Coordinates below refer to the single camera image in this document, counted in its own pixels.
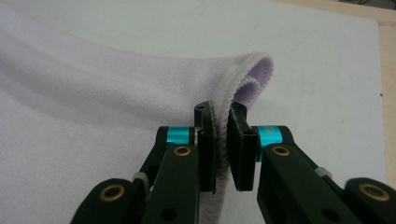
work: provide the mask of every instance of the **table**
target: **table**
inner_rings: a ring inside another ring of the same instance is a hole
[[[393,10],[324,0],[276,0],[378,22],[381,50],[385,146],[389,185],[396,188],[396,13]]]

